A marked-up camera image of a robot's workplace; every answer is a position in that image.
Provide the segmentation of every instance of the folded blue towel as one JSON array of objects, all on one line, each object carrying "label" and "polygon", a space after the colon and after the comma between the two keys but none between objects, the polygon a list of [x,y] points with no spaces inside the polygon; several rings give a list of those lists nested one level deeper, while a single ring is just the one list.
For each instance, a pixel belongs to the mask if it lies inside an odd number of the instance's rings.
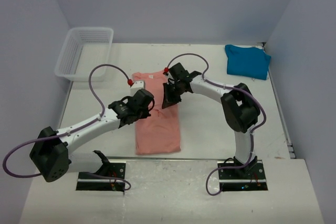
[{"label": "folded blue towel", "polygon": [[259,48],[236,47],[226,45],[227,73],[236,76],[247,76],[260,80],[267,79],[268,65],[271,56]]}]

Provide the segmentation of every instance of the pink cloth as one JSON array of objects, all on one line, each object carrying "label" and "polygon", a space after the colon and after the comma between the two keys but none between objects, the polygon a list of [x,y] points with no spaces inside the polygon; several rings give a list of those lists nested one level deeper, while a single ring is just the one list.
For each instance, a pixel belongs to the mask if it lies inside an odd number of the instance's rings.
[{"label": "pink cloth", "polygon": [[163,71],[134,73],[133,80],[144,80],[145,88],[154,95],[155,106],[151,116],[135,123],[136,154],[159,154],[179,152],[180,124],[177,105],[162,109],[163,83],[167,78]]}]

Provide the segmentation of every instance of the white table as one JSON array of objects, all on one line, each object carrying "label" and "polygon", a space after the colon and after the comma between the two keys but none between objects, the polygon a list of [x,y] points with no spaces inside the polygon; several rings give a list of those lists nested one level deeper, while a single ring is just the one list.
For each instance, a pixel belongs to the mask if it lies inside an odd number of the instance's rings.
[{"label": "white table", "polygon": [[[267,123],[255,133],[255,150],[258,158],[289,158],[287,142],[270,80],[262,81],[226,74],[227,57],[223,45],[159,45],[159,44],[113,44],[111,64],[124,69],[130,76],[134,72],[157,72],[163,70],[176,55],[193,52],[204,56],[210,69],[210,79],[228,84],[243,82],[267,113]],[[205,69],[205,63],[195,56],[181,57],[189,71]],[[97,95],[107,106],[129,95],[125,77],[113,68],[108,69],[106,80],[93,85]],[[152,157],[174,158],[228,158],[235,153],[234,132],[226,124],[222,106],[207,97],[186,93],[179,105],[181,127],[181,152]],[[88,84],[73,83],[66,106],[62,127],[73,125],[100,111]],[[99,149],[106,156],[134,157],[134,125],[109,132],[79,148],[79,152]]]},{"label": "white table", "polygon": [[[205,191],[205,179],[215,160],[128,160],[126,179],[132,189],[125,196],[111,191],[75,191],[77,174],[46,183],[33,179],[21,224],[96,223],[295,223],[322,224],[321,212],[303,160],[289,159],[286,139],[271,83],[228,76],[223,46],[114,44],[111,63],[128,73],[162,70],[175,55],[195,52],[210,63],[208,76],[226,83],[246,83],[264,106],[267,124],[256,132],[256,151],[264,163],[268,191],[226,192],[216,197]],[[201,60],[185,57],[187,70],[203,70]],[[105,104],[129,94],[124,77],[108,71],[107,80],[94,88]],[[220,104],[184,94],[179,105],[181,152],[156,157],[227,158],[235,151],[234,135],[226,125]],[[100,110],[87,83],[74,83],[62,127]],[[207,118],[201,124],[200,117]],[[107,156],[135,157],[134,125],[106,133],[78,149],[101,150]],[[209,182],[218,190],[218,174]]]}]

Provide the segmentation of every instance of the robotic arm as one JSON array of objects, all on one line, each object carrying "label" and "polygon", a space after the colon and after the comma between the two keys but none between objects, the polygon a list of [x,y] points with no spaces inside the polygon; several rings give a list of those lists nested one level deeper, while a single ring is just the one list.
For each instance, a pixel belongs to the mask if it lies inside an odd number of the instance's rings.
[{"label": "robotic arm", "polygon": [[36,142],[29,155],[46,182],[53,182],[66,172],[99,175],[100,171],[105,170],[108,160],[100,151],[91,154],[73,152],[105,132],[150,116],[148,106],[154,102],[154,96],[144,89],[144,83],[135,83],[131,93],[134,95],[112,102],[101,114],[70,127],[56,131],[47,127],[40,132],[38,138],[59,136],[53,140]]},{"label": "robotic arm", "polygon": [[[201,94],[219,102],[223,107],[227,124],[235,132],[235,166],[245,164],[251,154],[250,129],[257,123],[260,109],[250,97],[228,87],[239,88],[251,94],[249,88],[243,83],[237,86],[225,86],[217,83],[222,88],[216,87],[206,82],[200,72],[193,71],[189,73],[180,63],[172,66],[165,73],[169,75],[169,78],[168,83],[163,84],[164,98],[162,108],[181,102],[181,94],[184,92]],[[243,172],[250,170],[256,162],[257,157],[253,152],[250,163],[244,168]]]}]

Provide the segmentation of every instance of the white plastic basket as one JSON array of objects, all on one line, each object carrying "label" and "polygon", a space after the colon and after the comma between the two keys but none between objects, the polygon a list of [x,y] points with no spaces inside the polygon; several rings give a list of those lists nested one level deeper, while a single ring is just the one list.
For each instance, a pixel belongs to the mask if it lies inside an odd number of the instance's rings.
[{"label": "white plastic basket", "polygon": [[[70,81],[88,81],[91,70],[108,63],[113,30],[105,27],[72,28],[64,41],[55,75]],[[92,81],[103,81],[106,67],[97,69]]]}]

